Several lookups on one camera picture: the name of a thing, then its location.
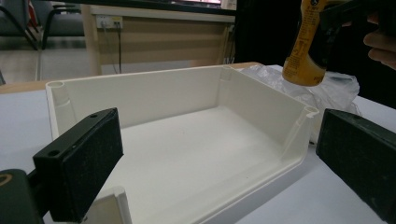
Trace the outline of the grey chair with black frame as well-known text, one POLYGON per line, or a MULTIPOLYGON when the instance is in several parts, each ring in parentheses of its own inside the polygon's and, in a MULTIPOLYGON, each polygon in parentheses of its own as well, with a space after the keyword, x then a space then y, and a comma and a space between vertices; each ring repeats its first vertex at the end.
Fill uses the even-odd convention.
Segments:
POLYGON ((84 36, 81 10, 74 5, 53 5, 45 0, 0 0, 0 36, 23 36, 33 49, 30 26, 42 28, 41 48, 50 36, 84 36))

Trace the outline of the light wooden desk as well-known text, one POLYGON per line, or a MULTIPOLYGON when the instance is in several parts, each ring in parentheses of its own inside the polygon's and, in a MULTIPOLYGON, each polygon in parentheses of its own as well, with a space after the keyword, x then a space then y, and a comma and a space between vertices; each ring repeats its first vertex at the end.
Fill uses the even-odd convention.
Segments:
POLYGON ((94 76, 224 63, 234 16, 138 7, 81 7, 94 76), (96 15, 122 16, 99 29, 96 15))

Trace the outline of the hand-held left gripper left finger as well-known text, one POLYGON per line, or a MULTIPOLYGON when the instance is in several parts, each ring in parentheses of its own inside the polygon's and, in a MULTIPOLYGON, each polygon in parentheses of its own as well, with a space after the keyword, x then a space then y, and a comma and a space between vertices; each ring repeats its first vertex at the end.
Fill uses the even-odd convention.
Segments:
POLYGON ((93 113, 33 156, 53 220, 80 222, 123 156, 117 108, 93 113))

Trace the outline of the clear plastic bag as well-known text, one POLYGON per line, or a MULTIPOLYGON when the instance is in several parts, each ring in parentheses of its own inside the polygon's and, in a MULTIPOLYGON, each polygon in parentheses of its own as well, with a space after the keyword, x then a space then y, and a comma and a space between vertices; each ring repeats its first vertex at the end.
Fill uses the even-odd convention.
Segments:
POLYGON ((358 107, 353 103, 360 92, 360 84, 354 76, 326 72, 324 79, 317 86, 306 87, 288 82, 277 68, 269 65, 252 65, 241 72, 317 108, 319 113, 314 118, 310 136, 313 144, 318 141, 324 111, 327 108, 360 114, 358 107))

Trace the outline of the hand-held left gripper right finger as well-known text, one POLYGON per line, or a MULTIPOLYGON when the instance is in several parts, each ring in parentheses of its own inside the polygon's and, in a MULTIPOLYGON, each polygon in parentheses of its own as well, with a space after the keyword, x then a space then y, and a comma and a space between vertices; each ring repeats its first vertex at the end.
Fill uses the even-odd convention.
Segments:
POLYGON ((327 109, 316 154, 388 224, 396 224, 396 133, 361 116, 327 109))

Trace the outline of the orange bottle with white cap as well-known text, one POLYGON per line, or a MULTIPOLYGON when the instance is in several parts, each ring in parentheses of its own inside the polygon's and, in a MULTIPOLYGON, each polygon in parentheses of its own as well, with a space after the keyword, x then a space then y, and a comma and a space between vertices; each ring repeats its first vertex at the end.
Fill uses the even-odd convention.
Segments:
POLYGON ((316 66, 308 51, 320 24, 319 13, 327 5, 327 0, 302 0, 297 36, 282 70, 282 76, 288 82, 312 87, 323 80, 326 68, 316 66))

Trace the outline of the white wall socket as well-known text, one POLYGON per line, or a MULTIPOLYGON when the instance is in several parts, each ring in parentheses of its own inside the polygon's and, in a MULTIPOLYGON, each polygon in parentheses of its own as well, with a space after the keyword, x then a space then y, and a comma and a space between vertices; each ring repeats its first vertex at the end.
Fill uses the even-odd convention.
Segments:
POLYGON ((122 16, 96 15, 95 18, 99 29, 118 29, 123 26, 122 16))

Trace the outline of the white plastic tray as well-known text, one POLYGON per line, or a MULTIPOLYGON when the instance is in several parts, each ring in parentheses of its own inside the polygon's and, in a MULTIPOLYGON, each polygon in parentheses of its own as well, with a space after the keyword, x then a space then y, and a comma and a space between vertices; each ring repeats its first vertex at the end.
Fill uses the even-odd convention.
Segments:
POLYGON ((202 224, 298 166, 318 111, 228 66, 51 81, 51 131, 116 108, 133 224, 202 224))

